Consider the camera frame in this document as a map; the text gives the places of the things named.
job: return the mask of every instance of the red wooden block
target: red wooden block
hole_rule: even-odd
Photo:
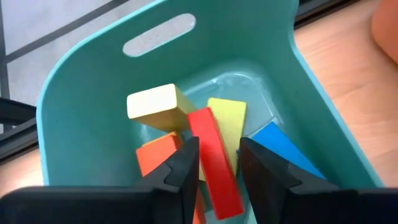
[[[217,219],[242,214],[243,204],[213,113],[203,108],[187,116],[192,134],[199,137],[200,160]]]

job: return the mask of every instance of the yellow wooden block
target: yellow wooden block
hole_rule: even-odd
[[[187,114],[192,111],[195,107],[174,84],[127,97],[127,115],[130,119],[167,132],[188,129]]]
[[[203,172],[203,167],[201,166],[201,162],[199,163],[199,180],[205,181],[205,173]]]
[[[243,134],[246,103],[242,101],[210,98],[207,106],[211,108],[213,116],[217,120],[218,129],[223,138],[225,153],[228,155],[234,175],[238,167],[236,150]]]

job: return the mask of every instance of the bin handle hole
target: bin handle hole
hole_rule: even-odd
[[[195,23],[195,16],[189,13],[173,17],[127,41],[123,45],[123,52],[131,57],[144,55],[191,31]]]

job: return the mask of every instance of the plastic container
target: plastic container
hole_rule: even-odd
[[[162,132],[129,120],[126,97],[175,83],[198,108],[209,97],[246,101],[245,135],[277,119],[333,183],[380,186],[294,44],[297,7],[297,0],[156,1],[80,42],[52,70],[37,108],[45,184],[134,184],[141,178],[134,150]],[[186,13],[195,16],[191,31],[139,57],[123,53],[127,41]]]

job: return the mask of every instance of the blue wooden block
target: blue wooden block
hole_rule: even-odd
[[[252,139],[301,169],[325,179],[321,172],[295,147],[275,123],[269,123]]]

